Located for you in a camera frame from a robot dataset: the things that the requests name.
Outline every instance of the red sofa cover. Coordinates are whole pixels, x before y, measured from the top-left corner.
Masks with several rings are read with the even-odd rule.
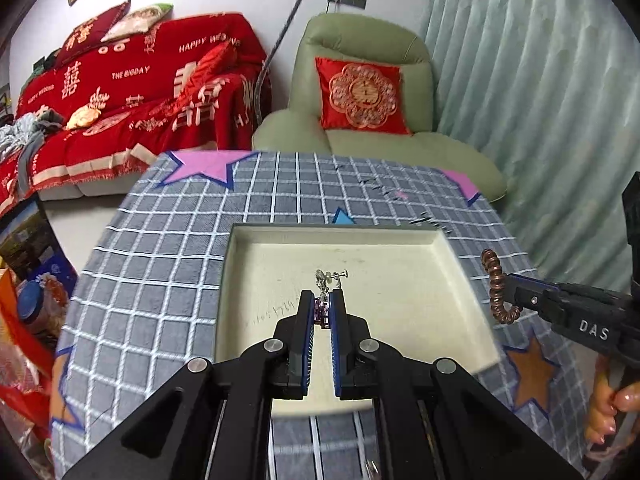
[[[198,61],[226,40],[236,48],[236,65],[212,75],[194,100],[175,110]],[[265,58],[244,16],[220,13],[159,23],[42,74],[24,89],[17,117],[42,106],[67,120],[85,105],[102,115],[90,128],[47,138],[30,165],[31,192],[145,171],[167,150],[250,150],[254,87]],[[261,99],[265,114],[268,84]],[[16,172],[17,154],[0,164],[0,214],[16,202]]]

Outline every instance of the gray plaid tablecloth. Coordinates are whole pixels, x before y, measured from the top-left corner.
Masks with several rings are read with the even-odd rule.
[[[357,224],[439,222],[488,312],[486,247],[505,272],[534,275],[516,240],[480,197],[466,204],[439,171],[380,160],[261,153],[233,165],[234,190],[204,177],[158,186],[176,167],[167,155],[143,175],[106,228],[68,311],[59,351],[70,352],[62,393],[77,424],[53,422],[56,475],[62,475],[194,356],[213,358],[218,291],[236,222],[331,223],[337,208]],[[529,403],[517,415],[577,468],[584,452],[586,391],[570,343],[524,313],[496,326],[505,346],[531,333],[561,365],[545,415]],[[511,407],[518,381],[506,356],[478,380]],[[272,422],[270,478],[361,479],[377,455],[372,412],[278,418]]]

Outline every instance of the human hand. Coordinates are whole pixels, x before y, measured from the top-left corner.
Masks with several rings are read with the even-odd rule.
[[[593,444],[604,444],[605,436],[615,434],[618,412],[640,412],[640,383],[632,384],[624,390],[615,392],[609,386],[609,359],[602,355],[596,360],[596,375],[593,380],[593,393],[589,402],[587,428],[584,437]],[[628,446],[640,434],[640,418],[629,437]]]

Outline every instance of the table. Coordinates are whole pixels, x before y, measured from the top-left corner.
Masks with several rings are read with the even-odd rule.
[[[66,402],[52,431],[58,478],[185,362],[213,358],[222,265],[236,222],[331,223],[338,208],[357,224],[430,216],[447,231],[487,311],[482,249],[500,254],[505,272],[534,276],[487,201],[468,205],[438,170],[313,154],[245,155],[230,158],[225,174],[206,165],[189,171],[189,161],[163,154],[106,228],[81,273],[58,347]],[[190,176],[195,171],[218,180]],[[548,413],[532,401],[516,412],[579,468],[587,395],[570,343],[527,311],[513,326],[494,330],[503,352],[526,351],[535,335],[543,357],[558,366]],[[514,408],[520,377],[503,356],[478,380]],[[372,411],[272,421],[273,480],[362,478],[364,461],[376,455]]]

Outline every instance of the green armchair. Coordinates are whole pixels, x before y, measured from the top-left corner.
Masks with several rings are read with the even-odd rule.
[[[402,111],[412,136],[353,130],[323,130],[316,57],[399,65]],[[491,160],[471,146],[434,133],[430,56],[414,33],[357,14],[321,14],[311,19],[293,70],[289,108],[268,115],[254,134],[254,148],[323,155],[383,158],[415,166],[466,173],[487,200],[507,191]]]

